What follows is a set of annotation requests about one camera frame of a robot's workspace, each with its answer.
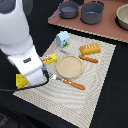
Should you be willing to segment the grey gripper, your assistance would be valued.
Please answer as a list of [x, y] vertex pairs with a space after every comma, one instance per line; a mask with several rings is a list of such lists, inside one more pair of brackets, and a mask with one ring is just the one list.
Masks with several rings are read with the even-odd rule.
[[39, 85], [44, 82], [43, 62], [39, 57], [20, 58], [17, 68], [31, 85]]

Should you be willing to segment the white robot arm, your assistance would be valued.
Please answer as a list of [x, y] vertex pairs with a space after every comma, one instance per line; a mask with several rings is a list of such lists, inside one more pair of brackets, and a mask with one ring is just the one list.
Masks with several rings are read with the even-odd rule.
[[43, 61], [29, 34], [26, 17], [33, 0], [0, 0], [0, 50], [31, 85], [43, 83]]

